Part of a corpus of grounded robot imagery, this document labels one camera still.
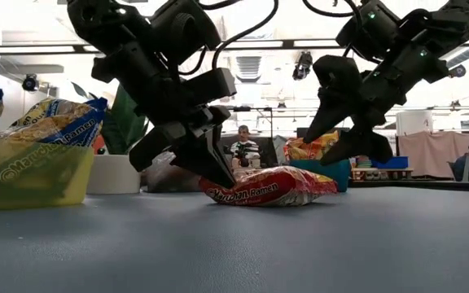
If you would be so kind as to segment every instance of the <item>man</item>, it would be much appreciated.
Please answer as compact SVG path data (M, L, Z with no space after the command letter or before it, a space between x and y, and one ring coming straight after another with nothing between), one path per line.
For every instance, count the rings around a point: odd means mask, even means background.
M249 128L246 125L238 127L239 141L233 143L231 151L234 156L237 155L237 151L243 151L245 153L245 159L260 159L260 153L258 152L258 145L249 140Z
M462 181L462 175L464 174L464 167L466 165L466 155L467 153L462 155L458 159L456 159L454 166L452 167L456 181Z

